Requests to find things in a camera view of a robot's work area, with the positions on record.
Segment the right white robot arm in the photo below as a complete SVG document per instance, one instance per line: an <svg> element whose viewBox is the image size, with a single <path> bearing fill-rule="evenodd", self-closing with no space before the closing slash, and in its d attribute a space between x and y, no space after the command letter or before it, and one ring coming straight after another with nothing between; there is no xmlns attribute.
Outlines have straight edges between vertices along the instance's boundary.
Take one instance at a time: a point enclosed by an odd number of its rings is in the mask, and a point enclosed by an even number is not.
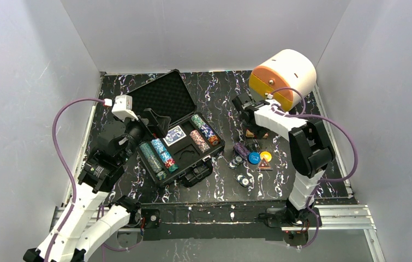
<svg viewBox="0 0 412 262"><path fill-rule="evenodd" d="M315 218L314 194L327 166L335 159L335 151L323 122L284 112L281 104L271 96L256 101L242 93L233 98L232 103L239 119L257 138L272 131L289 143L290 159L296 170L293 188L286 207L270 213L270 217L292 225Z"/></svg>

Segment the blue playing card deck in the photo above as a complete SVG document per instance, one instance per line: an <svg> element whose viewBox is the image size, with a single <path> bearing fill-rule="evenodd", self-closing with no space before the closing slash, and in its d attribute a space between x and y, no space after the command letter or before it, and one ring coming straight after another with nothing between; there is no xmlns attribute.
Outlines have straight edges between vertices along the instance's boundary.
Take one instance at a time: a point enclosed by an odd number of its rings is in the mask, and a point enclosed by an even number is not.
<svg viewBox="0 0 412 262"><path fill-rule="evenodd" d="M164 138L164 141L167 146L171 146L185 137L186 133L183 131L180 125L177 125L168 131L166 137Z"/></svg>

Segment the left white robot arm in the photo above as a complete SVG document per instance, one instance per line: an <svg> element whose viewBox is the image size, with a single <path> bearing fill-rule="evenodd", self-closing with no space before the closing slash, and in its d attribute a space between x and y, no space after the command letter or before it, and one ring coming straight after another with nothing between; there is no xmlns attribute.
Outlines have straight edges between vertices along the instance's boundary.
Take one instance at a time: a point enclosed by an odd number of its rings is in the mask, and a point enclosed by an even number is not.
<svg viewBox="0 0 412 262"><path fill-rule="evenodd" d="M140 205L123 196L91 226L88 222L124 174L124 165L143 142L167 135L171 118L144 109L137 116L103 126L65 207L46 239L25 252L24 261L88 261Z"/></svg>

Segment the yellow dealer button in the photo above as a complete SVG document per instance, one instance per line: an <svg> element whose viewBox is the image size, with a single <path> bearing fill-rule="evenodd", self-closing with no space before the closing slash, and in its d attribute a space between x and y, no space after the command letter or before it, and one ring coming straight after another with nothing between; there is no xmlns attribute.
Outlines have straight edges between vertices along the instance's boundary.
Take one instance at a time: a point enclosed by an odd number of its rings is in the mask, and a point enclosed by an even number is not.
<svg viewBox="0 0 412 262"><path fill-rule="evenodd" d="M260 153L260 157L262 159L265 159L267 162L270 162L272 160L272 155L268 151L262 151Z"/></svg>

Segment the red triangle card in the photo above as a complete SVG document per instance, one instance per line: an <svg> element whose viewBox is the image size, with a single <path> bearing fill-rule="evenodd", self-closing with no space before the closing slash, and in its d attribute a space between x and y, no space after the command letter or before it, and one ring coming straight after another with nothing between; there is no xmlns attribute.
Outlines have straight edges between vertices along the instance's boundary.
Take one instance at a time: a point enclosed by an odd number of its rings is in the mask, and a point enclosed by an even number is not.
<svg viewBox="0 0 412 262"><path fill-rule="evenodd" d="M265 158L263 158L263 159L260 161L260 163L258 164L258 169L259 169L259 170L267 170L267 171L270 171L270 170L273 170L273 167L271 167L270 164L269 164L269 162L268 162Z"/></svg>

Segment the purple poker chip stack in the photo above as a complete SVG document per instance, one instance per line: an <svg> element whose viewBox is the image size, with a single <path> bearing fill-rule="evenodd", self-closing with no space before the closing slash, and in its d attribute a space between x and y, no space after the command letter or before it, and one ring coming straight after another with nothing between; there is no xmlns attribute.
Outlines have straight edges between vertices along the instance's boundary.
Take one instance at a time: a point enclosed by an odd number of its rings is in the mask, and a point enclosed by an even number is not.
<svg viewBox="0 0 412 262"><path fill-rule="evenodd" d="M243 159L247 159L249 154L250 154L250 150L246 148L245 144L242 142L237 142L233 145L233 149L234 151Z"/></svg>

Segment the red playing card deck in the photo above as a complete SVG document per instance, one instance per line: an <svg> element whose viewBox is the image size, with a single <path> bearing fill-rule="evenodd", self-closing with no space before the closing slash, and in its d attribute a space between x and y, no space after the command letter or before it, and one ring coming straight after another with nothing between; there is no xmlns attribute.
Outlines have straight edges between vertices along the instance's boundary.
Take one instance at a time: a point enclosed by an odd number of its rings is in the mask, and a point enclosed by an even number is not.
<svg viewBox="0 0 412 262"><path fill-rule="evenodd" d="M247 129L246 137L252 139L266 139L268 137L268 132L265 130L257 130L256 132L253 132L250 129Z"/></svg>

